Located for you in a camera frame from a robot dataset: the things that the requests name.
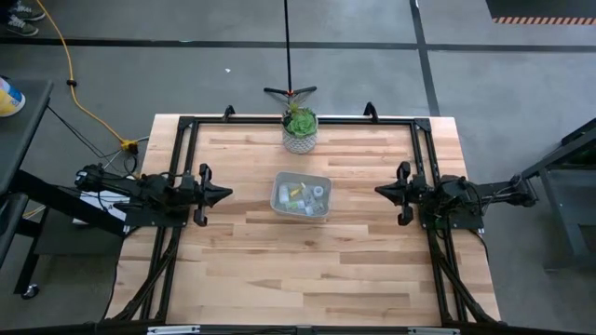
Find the white paper sheet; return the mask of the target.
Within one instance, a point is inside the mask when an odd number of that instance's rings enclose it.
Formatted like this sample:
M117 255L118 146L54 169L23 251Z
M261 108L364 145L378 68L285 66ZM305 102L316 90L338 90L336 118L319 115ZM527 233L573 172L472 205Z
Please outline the white paper sheet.
M95 192L82 192L78 196L84 202L92 205L95 208L99 208L106 211L110 215L124 221L126 219L126 213L115 207L116 204L127 204L129 198L122 194L116 194L109 191Z

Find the silver metal bracket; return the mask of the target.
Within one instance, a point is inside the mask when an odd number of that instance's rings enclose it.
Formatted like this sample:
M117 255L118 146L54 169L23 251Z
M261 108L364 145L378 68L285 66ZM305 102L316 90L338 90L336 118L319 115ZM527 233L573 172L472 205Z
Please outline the silver metal bracket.
M457 328L426 328L412 327L408 328L408 335L461 335Z
M148 328L146 335L197 335L200 332L200 325L159 326Z

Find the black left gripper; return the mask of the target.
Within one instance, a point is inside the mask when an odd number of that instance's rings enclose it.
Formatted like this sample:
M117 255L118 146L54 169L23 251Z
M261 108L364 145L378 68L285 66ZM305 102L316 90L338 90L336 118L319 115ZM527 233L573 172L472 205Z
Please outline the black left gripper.
M206 208L213 208L219 201L231 195L233 190L212 184L211 169L205 163L199 165L199 177L200 181L197 181L190 171L185 171L181 176L179 190L185 205L196 205L194 223L205 227L208 225Z

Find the black side table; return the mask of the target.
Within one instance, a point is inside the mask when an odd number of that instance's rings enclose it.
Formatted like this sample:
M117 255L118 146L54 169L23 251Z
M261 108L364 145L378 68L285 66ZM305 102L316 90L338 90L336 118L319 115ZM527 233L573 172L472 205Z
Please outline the black side table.
M48 80L16 80L9 84L25 96L26 104L18 113L9 117L0 117L0 202L9 194L26 194L28 202L33 200L46 207L45 214L53 209L107 233L125 237L127 233L124 221L21 168L34 134L48 108L53 84ZM39 258L35 248L45 223L25 219L23 214L14 237L25 235L31 237L33 242L22 266L14 293L24 300L30 300L40 291L31 279Z

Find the black metal table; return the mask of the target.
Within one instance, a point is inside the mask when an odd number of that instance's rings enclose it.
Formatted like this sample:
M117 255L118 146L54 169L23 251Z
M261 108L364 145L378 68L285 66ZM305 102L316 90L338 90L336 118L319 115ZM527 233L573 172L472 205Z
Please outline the black metal table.
M596 270L596 117L572 131L559 146L522 173L541 180L565 254L547 262L549 272Z

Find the yellow blue white canister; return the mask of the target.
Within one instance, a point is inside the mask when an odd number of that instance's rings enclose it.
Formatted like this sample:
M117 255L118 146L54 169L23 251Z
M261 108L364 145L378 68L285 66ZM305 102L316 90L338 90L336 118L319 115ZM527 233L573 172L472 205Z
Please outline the yellow blue white canister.
M18 113L25 104L25 96L0 76L0 117Z

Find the grey plastic basket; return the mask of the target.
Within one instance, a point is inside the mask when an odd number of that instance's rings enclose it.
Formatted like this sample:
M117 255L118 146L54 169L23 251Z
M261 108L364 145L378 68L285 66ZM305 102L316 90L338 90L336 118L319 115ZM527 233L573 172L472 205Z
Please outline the grey plastic basket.
M311 205L316 202L321 202L325 205L326 213L323 214L322 216L312 217L312 216L307 216L305 214L304 209L287 209L286 204L280 204L278 201L278 187L281 184L286 184L289 187L290 191L292 189L294 189L296 186L298 186L299 184L311 186L312 191L315 186L322 186L324 188L324 195L322 197L315 197L314 201L305 201L303 198L302 192L300 192L295 197L290 196L290 202L297 201L297 200L304 200L306 205ZM330 212L331 197L332 197L332 181L329 178L317 176L317 175L308 175L308 174L303 174L303 173L281 171L277 174L275 181L274 181L274 186L273 186L271 199L270 199L270 206L275 212L277 212L279 214L283 214L283 215L305 217L308 219L323 219Z

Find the person's grey sneaker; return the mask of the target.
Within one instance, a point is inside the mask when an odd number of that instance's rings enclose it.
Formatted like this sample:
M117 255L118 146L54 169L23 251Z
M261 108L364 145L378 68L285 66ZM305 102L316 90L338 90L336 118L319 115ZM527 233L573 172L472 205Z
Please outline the person's grey sneaker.
M39 21L46 17L42 9L32 5L28 0L16 0L16 3L9 8L9 12L24 21Z
M36 27L15 15L9 15L3 23L3 26L8 32L23 37L33 37L39 33L39 30Z

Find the black metal table frame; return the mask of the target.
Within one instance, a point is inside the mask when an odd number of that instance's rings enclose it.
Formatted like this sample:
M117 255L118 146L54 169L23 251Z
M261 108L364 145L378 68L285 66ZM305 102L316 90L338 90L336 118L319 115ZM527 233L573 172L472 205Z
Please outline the black metal table frame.
M152 312L206 325L437 326L441 309L470 318L451 285L437 293L427 232L399 226L399 209L376 192L403 161L429 179L465 174L451 117L331 116L304 155L281 136L272 115L200 118L195 161L233 193L206 227L183 228L169 299L155 297ZM280 172L330 179L329 212L275 211Z

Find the black mat orange striped edge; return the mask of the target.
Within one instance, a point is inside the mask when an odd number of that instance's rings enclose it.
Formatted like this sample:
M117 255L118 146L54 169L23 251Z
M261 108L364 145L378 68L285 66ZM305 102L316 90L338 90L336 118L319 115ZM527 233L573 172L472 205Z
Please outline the black mat orange striped edge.
M485 0L497 24L595 25L596 0Z

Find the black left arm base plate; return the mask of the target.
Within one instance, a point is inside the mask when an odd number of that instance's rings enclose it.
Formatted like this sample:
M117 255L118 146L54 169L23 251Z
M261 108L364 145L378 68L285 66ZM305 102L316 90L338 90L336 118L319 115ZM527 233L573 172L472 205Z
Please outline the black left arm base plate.
M115 207L126 214L125 224L135 227L184 227L188 220L188 209L173 212L141 208L135 204L120 204Z

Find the black tripod stand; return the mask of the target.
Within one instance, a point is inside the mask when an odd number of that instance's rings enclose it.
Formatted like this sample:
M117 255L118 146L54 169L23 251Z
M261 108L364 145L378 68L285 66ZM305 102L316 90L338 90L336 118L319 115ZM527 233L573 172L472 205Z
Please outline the black tripod stand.
M264 93L278 95L282 97L288 105L300 103L300 99L318 90L316 86L293 88L292 69L291 69L291 41L290 41L290 23L289 23L289 5L288 0L283 0L284 11L284 33L285 33L285 57L287 71L287 87L285 89L264 87Z

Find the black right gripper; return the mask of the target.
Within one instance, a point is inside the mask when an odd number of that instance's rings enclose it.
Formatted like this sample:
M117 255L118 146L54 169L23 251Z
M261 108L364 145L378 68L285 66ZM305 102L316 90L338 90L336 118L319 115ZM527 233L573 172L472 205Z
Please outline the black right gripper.
M413 220L411 204L419 204L427 191L427 182L424 175L411 175L409 162L401 162L397 169L397 180L393 183L377 186L374 190L388 199L394 206L401 207L398 224L406 226Z

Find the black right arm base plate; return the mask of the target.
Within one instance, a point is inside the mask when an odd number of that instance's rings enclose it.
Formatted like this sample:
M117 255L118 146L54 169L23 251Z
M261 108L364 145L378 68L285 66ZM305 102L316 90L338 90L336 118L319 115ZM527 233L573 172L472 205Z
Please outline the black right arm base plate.
M476 196L437 195L419 205L427 229L480 229L483 227L481 203Z

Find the succulent in white pot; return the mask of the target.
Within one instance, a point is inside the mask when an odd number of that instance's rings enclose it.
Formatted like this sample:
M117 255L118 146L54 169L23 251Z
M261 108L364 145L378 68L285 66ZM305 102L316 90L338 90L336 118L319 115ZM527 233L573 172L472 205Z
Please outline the succulent in white pot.
M281 124L282 142L289 152L307 154L315 148L318 140L318 117L310 108L290 104L282 115Z

